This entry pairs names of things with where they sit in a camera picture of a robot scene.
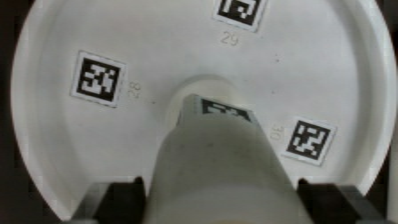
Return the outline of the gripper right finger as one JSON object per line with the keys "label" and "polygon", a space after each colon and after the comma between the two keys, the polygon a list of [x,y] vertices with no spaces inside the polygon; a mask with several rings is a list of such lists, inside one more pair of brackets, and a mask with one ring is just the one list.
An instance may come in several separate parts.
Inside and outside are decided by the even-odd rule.
{"label": "gripper right finger", "polygon": [[296,194],[314,224],[387,224],[387,218],[351,185],[299,179]]}

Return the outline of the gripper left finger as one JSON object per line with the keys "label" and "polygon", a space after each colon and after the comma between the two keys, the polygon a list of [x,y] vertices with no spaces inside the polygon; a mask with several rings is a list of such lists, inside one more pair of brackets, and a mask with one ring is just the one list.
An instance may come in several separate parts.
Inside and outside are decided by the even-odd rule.
{"label": "gripper left finger", "polygon": [[68,224],[141,224],[143,180],[93,183],[86,189]]}

